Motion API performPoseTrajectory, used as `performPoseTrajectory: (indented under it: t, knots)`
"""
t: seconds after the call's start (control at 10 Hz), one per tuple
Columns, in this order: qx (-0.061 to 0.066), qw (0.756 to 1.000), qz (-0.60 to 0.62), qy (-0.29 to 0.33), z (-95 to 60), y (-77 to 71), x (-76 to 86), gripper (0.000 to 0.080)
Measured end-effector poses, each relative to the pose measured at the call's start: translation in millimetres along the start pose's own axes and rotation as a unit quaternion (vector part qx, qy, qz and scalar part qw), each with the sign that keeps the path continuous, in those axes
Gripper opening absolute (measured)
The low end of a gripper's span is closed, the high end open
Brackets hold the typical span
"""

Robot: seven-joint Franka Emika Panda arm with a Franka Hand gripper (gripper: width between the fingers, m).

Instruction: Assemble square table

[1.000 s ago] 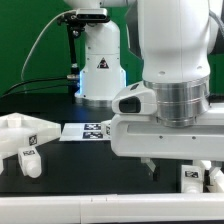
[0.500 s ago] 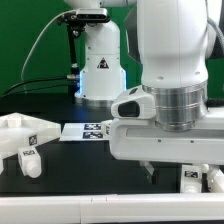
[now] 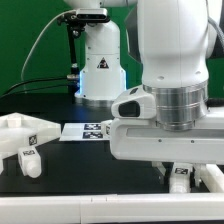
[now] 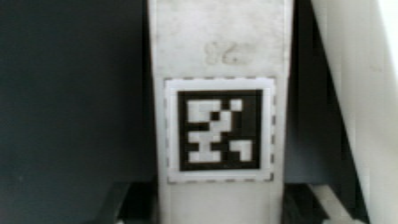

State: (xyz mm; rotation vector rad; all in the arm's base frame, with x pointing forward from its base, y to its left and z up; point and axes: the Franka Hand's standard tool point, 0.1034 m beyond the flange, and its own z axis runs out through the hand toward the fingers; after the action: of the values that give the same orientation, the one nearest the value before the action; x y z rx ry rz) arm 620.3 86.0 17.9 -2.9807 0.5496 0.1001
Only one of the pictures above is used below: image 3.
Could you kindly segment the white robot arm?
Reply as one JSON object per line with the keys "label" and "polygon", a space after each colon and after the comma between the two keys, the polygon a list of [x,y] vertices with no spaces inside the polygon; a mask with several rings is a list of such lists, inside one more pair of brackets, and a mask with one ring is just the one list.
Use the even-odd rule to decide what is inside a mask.
{"label": "white robot arm", "polygon": [[222,0],[131,0],[142,84],[101,123],[112,155],[173,164],[172,181],[224,165],[224,103],[207,95],[205,60],[221,34]]}

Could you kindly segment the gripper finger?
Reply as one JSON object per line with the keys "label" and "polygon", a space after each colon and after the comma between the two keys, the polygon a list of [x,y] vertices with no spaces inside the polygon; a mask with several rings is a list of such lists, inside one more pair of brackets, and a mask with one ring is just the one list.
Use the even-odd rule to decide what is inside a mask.
{"label": "gripper finger", "polygon": [[204,165],[203,164],[194,164],[194,179],[195,179],[195,186],[199,187],[200,183],[202,182],[201,180],[201,172],[203,170]]}

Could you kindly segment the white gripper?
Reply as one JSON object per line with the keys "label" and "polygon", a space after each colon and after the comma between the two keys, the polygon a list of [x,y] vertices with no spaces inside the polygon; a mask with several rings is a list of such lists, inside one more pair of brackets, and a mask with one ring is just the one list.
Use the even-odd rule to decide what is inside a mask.
{"label": "white gripper", "polygon": [[137,86],[113,103],[110,149],[117,159],[224,164],[224,102],[207,97],[207,87]]}

